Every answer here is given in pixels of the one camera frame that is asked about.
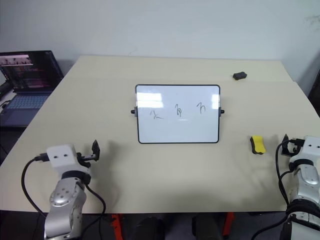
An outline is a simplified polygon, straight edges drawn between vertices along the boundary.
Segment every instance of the laptop screen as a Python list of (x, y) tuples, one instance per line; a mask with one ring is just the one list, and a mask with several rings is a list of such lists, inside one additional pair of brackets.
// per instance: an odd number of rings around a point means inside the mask
[(16, 92), (53, 91), (64, 77), (49, 50), (2, 52), (0, 70)]

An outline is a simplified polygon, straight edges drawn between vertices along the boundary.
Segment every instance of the black cable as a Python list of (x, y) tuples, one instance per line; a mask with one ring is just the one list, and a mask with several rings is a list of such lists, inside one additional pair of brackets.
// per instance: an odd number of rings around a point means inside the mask
[[(280, 170), (279, 170), (279, 149), (280, 147), (283, 145), (283, 144), (287, 144), (289, 143), (290, 140), (286, 140), (286, 141), (283, 141), (281, 142), (277, 147), (276, 147), (276, 150), (275, 150), (275, 169), (276, 169), (276, 175), (278, 177), (278, 186), (279, 186), (279, 190), (286, 202), (287, 205), (289, 205), (289, 200), (288, 200), (288, 196), (287, 196), (287, 193), (286, 193), (286, 190), (285, 190), (285, 187), (284, 187), (284, 184), (282, 182), (282, 178), (286, 175), (286, 174), (289, 174), (289, 173), (292, 173), (292, 171), (285, 171), (284, 173), (282, 173), (280, 175)], [(267, 231), (269, 229), (273, 229), (279, 225), (281, 225), (282, 223), (284, 223), (286, 220), (287, 220), (287, 217), (288, 215), (286, 214), (285, 217), (283, 219), (281, 219), (281, 221), (275, 223), (275, 224), (272, 224), (270, 226), (267, 226), (267, 227), (264, 227), (260, 230), (258, 230), (251, 238), (251, 240), (254, 240), (259, 234), (263, 233), (264, 231)]]
[(11, 100), (7, 100), (7, 101), (4, 101), (3, 103), (0, 104), (0, 107), (6, 103), (9, 103)]
[(103, 198), (102, 198), (101, 196), (99, 196), (96, 192), (94, 192), (94, 191), (89, 187), (88, 184), (86, 184), (85, 187), (86, 187), (86, 189), (88, 189), (88, 191), (89, 191), (90, 193), (92, 193), (96, 198), (98, 198), (98, 199), (101, 201), (102, 206), (103, 206), (103, 210), (102, 210), (102, 212), (100, 213), (99, 217), (98, 217), (96, 220), (94, 220), (94, 221), (91, 222), (88, 226), (85, 227), (85, 229), (82, 231), (82, 237), (81, 237), (81, 238), (84, 237), (84, 235), (85, 235), (86, 231), (88, 230), (88, 228), (90, 228), (93, 224), (95, 224), (97, 221), (99, 221), (99, 236), (100, 236), (100, 239), (102, 240), (101, 218), (102, 218), (102, 216), (103, 216), (103, 215), (105, 214), (105, 212), (106, 212), (106, 203), (105, 203), (105, 201), (103, 200)]
[(25, 177), (26, 177), (26, 172), (27, 169), (29, 167), (30, 164), (32, 164), (35, 160), (32, 159), (30, 161), (27, 162), (27, 164), (24, 166), (24, 169), (22, 171), (22, 175), (21, 175), (21, 187), (23, 190), (23, 193), (26, 197), (26, 199), (28, 199), (29, 203), (31, 203), (31, 205), (44, 217), (46, 218), (46, 215), (44, 214), (43, 211), (41, 211), (41, 209), (35, 204), (35, 202), (31, 199), (31, 197), (29, 196), (27, 189), (26, 189), (26, 185), (25, 185)]
[(279, 170), (279, 149), (280, 147), (283, 145), (283, 144), (287, 144), (289, 143), (290, 140), (286, 140), (286, 141), (283, 141), (281, 142), (277, 147), (276, 147), (276, 150), (275, 150), (275, 168), (276, 168), (276, 175), (278, 177), (278, 185), (279, 185), (279, 189), (280, 189), (280, 192), (285, 200), (285, 203), (287, 205), (289, 205), (289, 200), (288, 200), (288, 196), (287, 196), (287, 193), (286, 193), (286, 190), (285, 190), (285, 187), (284, 187), (284, 184), (282, 183), (282, 177), (280, 175), (280, 170)]
[(32, 233), (32, 238), (31, 238), (32, 240), (35, 239), (35, 234), (36, 234), (37, 229), (38, 229), (38, 223), (39, 223), (40, 216), (41, 216), (41, 214), (38, 213), (38, 217), (36, 218), (35, 228), (34, 228), (33, 233)]
[(283, 223), (287, 220), (287, 218), (288, 218), (288, 215), (286, 214), (286, 215), (284, 216), (284, 218), (281, 219), (279, 222), (277, 222), (277, 223), (275, 223), (275, 224), (272, 224), (272, 225), (270, 225), (270, 226), (266, 226), (266, 227), (262, 228), (261, 230), (257, 231), (257, 232), (252, 236), (251, 240), (254, 240), (259, 234), (261, 234), (261, 233), (263, 233), (263, 232), (265, 232), (265, 231), (267, 231), (267, 230), (269, 230), (269, 229), (273, 229), (273, 228), (275, 228), (275, 227), (283, 224)]

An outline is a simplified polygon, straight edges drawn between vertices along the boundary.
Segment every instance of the yellow eraser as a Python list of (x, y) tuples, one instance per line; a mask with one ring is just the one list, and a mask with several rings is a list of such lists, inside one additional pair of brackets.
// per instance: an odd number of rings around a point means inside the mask
[(264, 154), (266, 152), (266, 148), (264, 145), (264, 139), (262, 136), (253, 135), (250, 138), (252, 152), (254, 154)]

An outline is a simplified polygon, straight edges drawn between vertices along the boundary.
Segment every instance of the whiteboard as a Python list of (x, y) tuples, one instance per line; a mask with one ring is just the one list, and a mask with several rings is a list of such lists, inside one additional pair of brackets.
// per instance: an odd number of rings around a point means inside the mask
[(218, 85), (135, 86), (138, 141), (156, 143), (217, 143)]

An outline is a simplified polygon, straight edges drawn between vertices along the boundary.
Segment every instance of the table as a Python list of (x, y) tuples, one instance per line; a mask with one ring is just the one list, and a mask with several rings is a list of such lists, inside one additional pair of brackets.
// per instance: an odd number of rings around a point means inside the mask
[[(241, 71), (247, 78), (234, 80)], [(219, 142), (138, 143), (130, 113), (136, 84), (219, 84), (225, 110)], [(0, 167), (0, 209), (35, 211), (20, 185), (27, 161), (66, 143), (89, 154), (97, 139), (101, 155), (90, 186), (109, 213), (285, 210), (274, 161), (284, 134), (320, 136), (320, 121), (279, 61), (82, 56)], [(265, 154), (252, 153), (251, 135), (264, 137)], [(288, 158), (279, 161), (283, 172)], [(28, 169), (27, 190), (45, 212), (58, 180), (49, 162)], [(100, 211), (87, 192), (83, 212)]]

